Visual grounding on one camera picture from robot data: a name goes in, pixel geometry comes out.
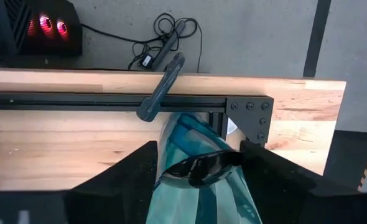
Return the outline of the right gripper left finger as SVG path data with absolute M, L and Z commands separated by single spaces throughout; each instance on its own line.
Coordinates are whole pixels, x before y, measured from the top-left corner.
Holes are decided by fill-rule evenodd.
M 157 172 L 157 142 L 149 141 L 65 195 L 69 223 L 144 224 Z

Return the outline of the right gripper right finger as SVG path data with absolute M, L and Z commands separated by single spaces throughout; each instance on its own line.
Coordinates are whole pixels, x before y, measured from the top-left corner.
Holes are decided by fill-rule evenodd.
M 251 141 L 243 173 L 263 223 L 358 223 L 355 191 Z

